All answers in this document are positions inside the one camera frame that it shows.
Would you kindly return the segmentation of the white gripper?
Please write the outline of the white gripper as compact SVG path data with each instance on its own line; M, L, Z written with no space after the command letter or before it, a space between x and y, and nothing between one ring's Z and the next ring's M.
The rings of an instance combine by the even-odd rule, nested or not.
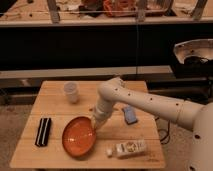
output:
M100 129L107 120L111 117L112 112L103 112L98 107L94 107L92 111L91 124L92 127L97 130Z

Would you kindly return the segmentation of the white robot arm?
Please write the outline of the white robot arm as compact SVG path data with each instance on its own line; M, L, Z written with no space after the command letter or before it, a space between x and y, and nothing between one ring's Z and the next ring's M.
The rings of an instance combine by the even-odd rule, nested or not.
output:
M213 102L206 105L134 91L120 77L102 82L92 113L92 125L102 127L121 102L193 132L188 171L213 171Z

